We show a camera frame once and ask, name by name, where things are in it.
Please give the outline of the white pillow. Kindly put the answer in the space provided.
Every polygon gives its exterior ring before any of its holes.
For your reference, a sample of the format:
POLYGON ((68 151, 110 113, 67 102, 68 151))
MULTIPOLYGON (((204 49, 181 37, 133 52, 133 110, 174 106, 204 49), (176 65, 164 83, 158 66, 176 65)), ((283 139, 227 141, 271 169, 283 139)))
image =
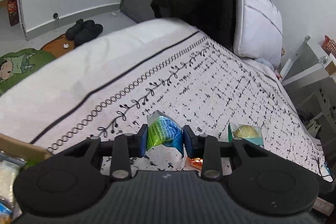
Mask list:
POLYGON ((264 59, 274 68, 281 62, 282 17, 271 0, 236 0, 234 54, 264 59))

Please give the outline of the black slipper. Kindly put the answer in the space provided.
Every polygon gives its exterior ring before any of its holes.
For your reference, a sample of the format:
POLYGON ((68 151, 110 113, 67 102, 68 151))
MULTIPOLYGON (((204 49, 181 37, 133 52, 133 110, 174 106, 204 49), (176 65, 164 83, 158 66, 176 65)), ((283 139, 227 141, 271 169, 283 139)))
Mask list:
POLYGON ((66 31, 66 39, 74 41, 76 36, 84 30, 85 24, 83 19, 79 19, 76 23, 66 31))
POLYGON ((103 31, 101 24, 96 24, 94 20, 87 20, 84 22, 82 30, 75 36, 75 48, 96 39, 103 31))

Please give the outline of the black slipper left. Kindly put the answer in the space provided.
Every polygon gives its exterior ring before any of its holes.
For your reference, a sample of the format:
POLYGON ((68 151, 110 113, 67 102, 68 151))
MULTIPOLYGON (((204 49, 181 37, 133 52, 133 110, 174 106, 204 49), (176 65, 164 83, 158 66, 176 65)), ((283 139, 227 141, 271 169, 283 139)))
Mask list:
POLYGON ((79 19, 76 23, 66 31, 66 39, 74 41, 76 36, 84 30, 85 24, 83 19, 79 19))

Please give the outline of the green cartoon floor mat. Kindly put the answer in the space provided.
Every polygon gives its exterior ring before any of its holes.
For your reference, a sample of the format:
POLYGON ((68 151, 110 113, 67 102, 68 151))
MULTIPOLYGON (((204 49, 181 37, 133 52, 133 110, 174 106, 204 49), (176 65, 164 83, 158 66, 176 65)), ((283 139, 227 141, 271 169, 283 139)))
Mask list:
POLYGON ((52 53, 34 48, 1 56, 1 95, 55 59, 52 53))

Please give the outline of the blue candy packet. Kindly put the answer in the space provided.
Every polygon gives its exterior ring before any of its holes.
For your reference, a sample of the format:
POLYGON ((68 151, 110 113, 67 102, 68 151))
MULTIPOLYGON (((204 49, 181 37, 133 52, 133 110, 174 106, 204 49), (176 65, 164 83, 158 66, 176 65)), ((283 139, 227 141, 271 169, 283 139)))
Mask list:
POLYGON ((0 203, 0 224, 11 224, 13 212, 4 204, 0 203))

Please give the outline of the white desk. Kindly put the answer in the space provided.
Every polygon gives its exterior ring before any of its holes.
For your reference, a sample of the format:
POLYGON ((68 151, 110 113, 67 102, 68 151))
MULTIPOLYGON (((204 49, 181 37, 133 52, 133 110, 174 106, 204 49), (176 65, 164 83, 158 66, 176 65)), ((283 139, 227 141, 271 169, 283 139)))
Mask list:
MULTIPOLYGON (((304 87, 315 85, 325 79, 332 79, 333 82, 335 82, 335 56, 331 52, 327 53, 317 40, 311 39, 310 36, 306 36, 297 52, 285 63, 280 75, 282 77, 281 83, 283 87, 296 92, 304 87), (288 77, 287 75, 292 66, 295 62, 303 60, 302 56, 306 51, 312 52, 317 63, 296 75, 288 77)), ((304 103, 310 100, 313 96, 317 97, 321 111, 314 118, 309 120, 306 128, 309 134, 315 138, 318 135, 318 131, 322 128, 318 121, 319 118, 324 117, 329 125, 332 128, 335 128, 335 105, 331 103, 331 100, 327 98, 323 88, 320 87, 303 100, 299 106, 304 105, 304 103)))

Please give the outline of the dark soda bottle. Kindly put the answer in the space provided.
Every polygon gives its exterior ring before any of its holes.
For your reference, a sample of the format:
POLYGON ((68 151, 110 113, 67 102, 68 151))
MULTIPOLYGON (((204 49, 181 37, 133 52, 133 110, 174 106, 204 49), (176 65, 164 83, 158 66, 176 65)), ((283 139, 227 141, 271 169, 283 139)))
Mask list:
POLYGON ((19 23, 18 5, 17 0, 7 1, 7 11, 9 15, 9 22, 11 26, 15 26, 19 23))

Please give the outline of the green trimmed cake packet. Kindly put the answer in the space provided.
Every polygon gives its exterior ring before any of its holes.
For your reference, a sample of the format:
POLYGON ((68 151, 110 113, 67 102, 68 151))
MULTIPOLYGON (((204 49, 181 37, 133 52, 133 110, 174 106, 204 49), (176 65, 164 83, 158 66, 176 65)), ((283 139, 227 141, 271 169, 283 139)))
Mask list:
POLYGON ((231 142, 234 138, 241 138, 260 147, 264 146, 264 139, 260 127, 246 124, 228 124, 228 141, 231 142))

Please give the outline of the blue green snack packet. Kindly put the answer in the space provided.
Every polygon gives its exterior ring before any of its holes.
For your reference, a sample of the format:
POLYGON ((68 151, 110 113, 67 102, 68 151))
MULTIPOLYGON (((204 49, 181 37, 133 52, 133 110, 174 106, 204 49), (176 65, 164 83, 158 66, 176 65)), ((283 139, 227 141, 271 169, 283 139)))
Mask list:
POLYGON ((176 121, 156 110, 147 115, 147 129, 147 151, 162 144, 184 155, 182 128, 176 121))

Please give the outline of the orange jelly cup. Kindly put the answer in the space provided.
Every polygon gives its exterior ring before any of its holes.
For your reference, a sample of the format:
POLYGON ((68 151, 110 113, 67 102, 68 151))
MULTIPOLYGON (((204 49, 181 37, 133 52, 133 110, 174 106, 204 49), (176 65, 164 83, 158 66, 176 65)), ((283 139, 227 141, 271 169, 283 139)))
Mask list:
POLYGON ((202 165, 203 165, 203 159, 197 157, 197 158, 189 158, 187 157, 185 159, 185 170, 197 170, 201 171, 202 170, 202 165))

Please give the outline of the black door stopper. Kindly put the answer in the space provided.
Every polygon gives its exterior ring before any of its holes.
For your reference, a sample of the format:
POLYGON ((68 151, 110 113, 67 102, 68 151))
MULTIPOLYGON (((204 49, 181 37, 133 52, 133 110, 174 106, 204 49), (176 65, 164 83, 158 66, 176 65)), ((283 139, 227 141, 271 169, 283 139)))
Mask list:
POLYGON ((53 18, 54 18, 55 20, 59 20, 59 15, 58 15, 58 13, 54 13, 53 18))

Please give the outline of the black slipper right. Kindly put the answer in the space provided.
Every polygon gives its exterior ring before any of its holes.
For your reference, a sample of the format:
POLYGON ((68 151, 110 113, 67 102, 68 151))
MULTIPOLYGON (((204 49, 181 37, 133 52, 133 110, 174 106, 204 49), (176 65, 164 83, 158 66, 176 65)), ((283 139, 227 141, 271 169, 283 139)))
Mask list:
POLYGON ((87 20, 84 22, 82 30, 75 36, 75 48, 96 39, 103 31, 101 24, 96 24, 94 20, 87 20))

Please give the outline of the red plastic basket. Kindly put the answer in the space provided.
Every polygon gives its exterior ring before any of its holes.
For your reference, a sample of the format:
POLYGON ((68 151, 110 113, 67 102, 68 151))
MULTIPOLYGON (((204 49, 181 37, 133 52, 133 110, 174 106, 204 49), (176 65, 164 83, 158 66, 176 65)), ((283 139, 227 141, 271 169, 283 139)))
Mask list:
POLYGON ((322 43, 322 49, 329 55, 332 54, 336 57, 336 42, 335 40, 329 38, 325 35, 324 41, 322 43))

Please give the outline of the brown cardboard box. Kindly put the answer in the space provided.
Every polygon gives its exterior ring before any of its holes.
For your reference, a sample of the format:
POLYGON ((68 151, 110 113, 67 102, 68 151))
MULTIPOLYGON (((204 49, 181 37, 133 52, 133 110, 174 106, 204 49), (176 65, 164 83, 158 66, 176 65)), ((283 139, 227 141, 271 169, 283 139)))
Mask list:
POLYGON ((21 158, 25 161, 41 162, 52 157, 44 148, 0 134, 0 149, 10 156, 21 158))

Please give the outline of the white square snack packet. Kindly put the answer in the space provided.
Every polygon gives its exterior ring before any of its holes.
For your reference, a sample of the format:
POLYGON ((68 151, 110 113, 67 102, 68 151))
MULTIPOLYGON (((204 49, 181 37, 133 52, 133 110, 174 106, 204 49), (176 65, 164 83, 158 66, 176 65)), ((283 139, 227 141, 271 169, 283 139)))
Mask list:
POLYGON ((12 157, 1 151, 1 203, 9 209, 15 207, 13 185, 25 164, 24 159, 12 157))

